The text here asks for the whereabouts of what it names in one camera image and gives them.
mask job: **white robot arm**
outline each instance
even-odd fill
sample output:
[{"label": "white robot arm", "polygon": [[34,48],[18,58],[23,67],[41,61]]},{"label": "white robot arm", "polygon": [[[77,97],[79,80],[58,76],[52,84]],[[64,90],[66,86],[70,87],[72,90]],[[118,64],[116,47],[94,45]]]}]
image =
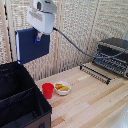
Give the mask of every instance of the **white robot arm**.
[{"label": "white robot arm", "polygon": [[27,22],[40,33],[50,35],[53,31],[57,6],[52,0],[33,0],[27,12]]}]

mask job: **wooden countertop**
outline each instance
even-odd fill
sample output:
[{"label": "wooden countertop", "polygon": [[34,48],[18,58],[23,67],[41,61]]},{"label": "wooden countertop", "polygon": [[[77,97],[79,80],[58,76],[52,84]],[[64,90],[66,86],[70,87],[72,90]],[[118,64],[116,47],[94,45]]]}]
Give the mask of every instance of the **wooden countertop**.
[{"label": "wooden countertop", "polygon": [[48,100],[53,110],[52,128],[110,128],[128,102],[128,80],[117,77],[109,85],[79,70],[79,67],[36,82],[65,81],[71,92],[59,96],[55,90]]}]

